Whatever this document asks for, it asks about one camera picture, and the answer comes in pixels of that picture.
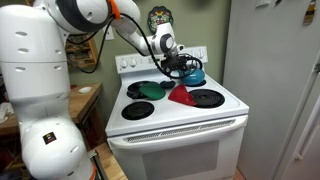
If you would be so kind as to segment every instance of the green wall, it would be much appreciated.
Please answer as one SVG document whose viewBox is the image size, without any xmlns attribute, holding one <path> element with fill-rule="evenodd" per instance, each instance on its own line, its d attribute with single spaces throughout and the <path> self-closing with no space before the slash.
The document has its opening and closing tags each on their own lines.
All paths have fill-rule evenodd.
<svg viewBox="0 0 320 180">
<path fill-rule="evenodd" d="M 0 0 L 0 5 L 8 4 L 9 0 Z M 154 6 L 165 6 L 171 10 L 174 24 L 173 29 L 178 44 L 190 46 L 207 46 L 209 63 L 206 73 L 213 79 L 222 82 L 225 48 L 229 23 L 230 0 L 135 0 L 141 11 L 141 27 L 146 35 L 151 35 L 147 26 L 147 15 Z M 105 119 L 104 125 L 113 108 L 121 86 L 117 74 L 115 55 L 136 53 L 135 49 L 121 39 L 113 31 L 115 39 L 106 41 L 97 71 L 84 74 L 70 69 L 72 84 L 90 84 L 101 82 L 103 92 L 99 101 Z M 100 48 L 102 32 L 95 37 L 97 49 Z"/>
</svg>

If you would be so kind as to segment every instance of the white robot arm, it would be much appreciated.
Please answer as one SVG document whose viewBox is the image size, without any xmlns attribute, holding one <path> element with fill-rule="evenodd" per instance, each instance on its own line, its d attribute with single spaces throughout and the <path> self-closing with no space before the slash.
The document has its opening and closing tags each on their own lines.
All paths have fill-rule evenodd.
<svg viewBox="0 0 320 180">
<path fill-rule="evenodd" d="M 123 13 L 112 26 L 141 54 L 150 48 L 124 14 L 140 19 L 132 0 L 37 0 L 33 7 L 0 8 L 0 65 L 19 121 L 22 156 L 37 179 L 92 179 L 95 168 L 68 112 L 70 83 L 64 46 L 69 34 L 102 29 L 114 4 Z M 180 46 L 169 23 L 147 37 L 154 54 L 171 60 Z"/>
</svg>

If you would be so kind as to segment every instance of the floor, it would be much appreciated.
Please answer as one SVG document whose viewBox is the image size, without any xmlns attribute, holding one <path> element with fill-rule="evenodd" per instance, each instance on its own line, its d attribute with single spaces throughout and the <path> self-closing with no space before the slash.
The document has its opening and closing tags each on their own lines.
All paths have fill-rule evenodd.
<svg viewBox="0 0 320 180">
<path fill-rule="evenodd" d="M 245 180 L 238 168 L 234 174 L 233 180 Z"/>
</svg>

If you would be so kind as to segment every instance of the wooden cabinet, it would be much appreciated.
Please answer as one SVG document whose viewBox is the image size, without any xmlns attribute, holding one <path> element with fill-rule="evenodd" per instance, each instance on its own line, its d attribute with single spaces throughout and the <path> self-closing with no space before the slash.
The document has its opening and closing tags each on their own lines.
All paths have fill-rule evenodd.
<svg viewBox="0 0 320 180">
<path fill-rule="evenodd" d="M 68 39 L 77 43 L 86 38 L 88 36 L 69 36 Z M 72 44 L 67 41 L 66 55 L 70 66 L 88 67 L 97 63 L 97 50 L 93 39 L 82 44 Z"/>
</svg>

